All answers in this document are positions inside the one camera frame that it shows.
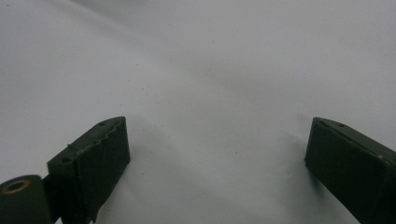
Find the screw hole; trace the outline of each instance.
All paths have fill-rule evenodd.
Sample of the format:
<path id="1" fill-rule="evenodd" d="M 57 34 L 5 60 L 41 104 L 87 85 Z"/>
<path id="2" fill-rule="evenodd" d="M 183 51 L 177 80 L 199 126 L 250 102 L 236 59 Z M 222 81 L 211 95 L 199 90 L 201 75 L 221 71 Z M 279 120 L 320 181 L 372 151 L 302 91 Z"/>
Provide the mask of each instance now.
<path id="1" fill-rule="evenodd" d="M 70 161 L 71 161 L 71 159 L 68 157 L 62 159 L 62 163 L 68 163 Z"/>
<path id="2" fill-rule="evenodd" d="M 17 180 L 14 181 L 3 188 L 4 194 L 12 194 L 23 189 L 26 189 L 30 185 L 29 180 Z"/>

